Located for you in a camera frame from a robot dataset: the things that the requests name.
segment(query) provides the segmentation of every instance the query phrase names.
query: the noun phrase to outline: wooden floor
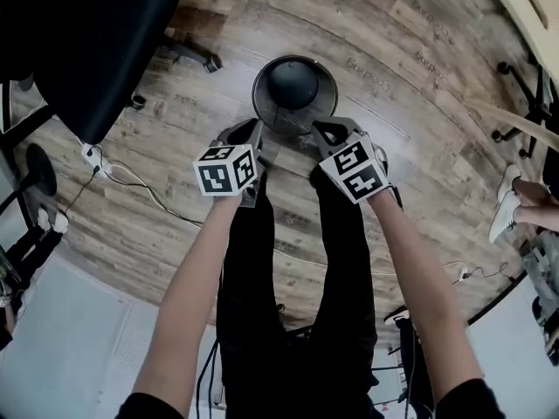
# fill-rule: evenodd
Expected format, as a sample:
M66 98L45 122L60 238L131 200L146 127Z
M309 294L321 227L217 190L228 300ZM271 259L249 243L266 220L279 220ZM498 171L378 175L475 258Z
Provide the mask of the wooden floor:
M496 0L182 0L170 28L218 53L224 69L214 74L165 52L151 61L139 86L148 99L139 113L127 109L100 144L109 161L124 161L166 196L175 210L203 220L210 201L200 196L192 158L225 127L254 115L252 83L270 60L301 54L322 62L340 90L337 114L357 120L389 156L391 178L408 215L443 263L464 261L486 274L509 262L528 233L518 228L496 245L487 233L496 189L506 164L517 160L527 139L494 144L497 127L461 103L465 97L527 112L511 76L496 73L506 60L535 83L535 69L519 34ZM21 117L39 101L36 90L14 90ZM91 168L80 145L56 120L32 137L52 158L59 179L56 203L66 206L87 182ZM317 198L307 176L315 161L306 143L267 140L273 163L268 193L275 208L276 247L297 258L326 262ZM539 180L545 148L522 161ZM115 170L120 178L127 178ZM379 339L397 343L382 318L402 304L379 224L362 206L376 297ZM70 230L61 250L95 277L159 303L197 229L160 211L146 191L95 178L69 211ZM314 320L325 267L275 254L276 298L285 321ZM452 279L459 265L449 266ZM481 273L455 285L465 316L478 312L507 286L500 275Z

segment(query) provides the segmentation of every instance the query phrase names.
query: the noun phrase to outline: black office chair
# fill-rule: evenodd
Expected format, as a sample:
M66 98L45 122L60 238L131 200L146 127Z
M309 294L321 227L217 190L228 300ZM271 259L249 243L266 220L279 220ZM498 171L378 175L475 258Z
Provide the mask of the black office chair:
M9 154L58 115L80 140L97 144L129 104L158 45L220 68L216 55L164 36L179 0L0 0L0 148ZM12 127L11 80L30 86L46 106Z
M530 90L530 88L527 86L522 76L518 74L518 72L514 69L512 65L509 65L506 62L501 62L497 66L497 71L501 74L509 74L509 73L513 74L522 92L526 96L526 99L528 100L528 114L524 118L526 118L529 121L532 121L535 124L540 125L544 120L551 121L552 116L551 113L543 105L543 69L540 65L537 65L537 67L538 67L538 87L536 89L535 96ZM553 83L551 83L551 92L553 93L554 100L557 100L557 94L556 94L555 87L553 86ZM491 138L493 138L493 141L495 141L496 143L501 141L510 141L520 133L521 130L516 127L510 129L506 134L502 134L500 130L494 130L493 133L491 134ZM522 159L532 158L535 144L536 144L536 138L530 137L530 144L528 146L528 151L522 148L518 152L520 158Z

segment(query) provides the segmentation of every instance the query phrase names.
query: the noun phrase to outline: black stand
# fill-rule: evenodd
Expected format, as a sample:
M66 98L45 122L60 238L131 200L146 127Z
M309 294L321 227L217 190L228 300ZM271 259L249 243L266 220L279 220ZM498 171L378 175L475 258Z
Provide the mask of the black stand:
M33 185L37 185L46 196L52 197L56 194L56 175L46 152L37 144L30 144L25 159L29 174L22 180L19 188L0 204L0 215L10 206L10 203L22 196L24 191Z
M189 40L177 42L169 36L163 36L161 46L177 53L179 57L184 56L185 58L194 59L202 64L208 73L214 73L222 67L221 60L217 55Z
M532 93L529 87L526 85L526 82L522 78L520 74L514 69L512 65L507 64L506 62L501 62L497 66L497 71L501 74L509 74L510 72L513 74L514 78L518 82L518 85L521 87L522 92L526 96L528 100L528 114L524 117L533 123L540 125L542 121L549 121L551 120L551 113L543 105L543 69L540 65L538 65L538 88L536 90L536 94ZM553 87L553 83L551 84L551 91L553 93L554 100L556 100L556 90ZM494 130L491 134L491 138L496 143L501 141L509 141L512 140L516 135L521 132L520 129L513 127L510 129L506 134L502 134L499 130ZM536 138L530 137L530 145L528 147L528 151L522 148L518 155L522 159L532 158L532 154L534 152L536 144Z

